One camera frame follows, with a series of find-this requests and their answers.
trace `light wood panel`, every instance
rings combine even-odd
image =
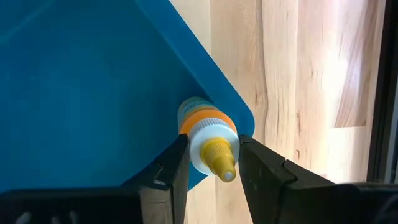
[[[332,181],[365,179],[384,1],[172,3],[252,110],[255,139]],[[186,223],[251,223],[239,178],[189,191]]]

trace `wooden floor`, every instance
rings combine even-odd
[[[249,105],[255,139],[334,182],[365,180],[385,1],[171,2]],[[189,191],[186,223],[251,223],[240,179]]]

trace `yellow bottle cap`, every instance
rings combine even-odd
[[[225,138],[207,140],[200,153],[202,161],[223,182],[231,182],[236,177],[232,147]]]

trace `glue bottle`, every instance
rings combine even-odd
[[[223,182],[234,180],[240,144],[232,119],[200,97],[182,102],[177,119],[179,133],[189,137],[193,166],[203,174],[217,175]]]

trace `wooden surface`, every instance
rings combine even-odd
[[[384,1],[171,2],[252,110],[255,139],[334,182],[365,180]],[[239,177],[189,191],[186,223],[251,223]]]

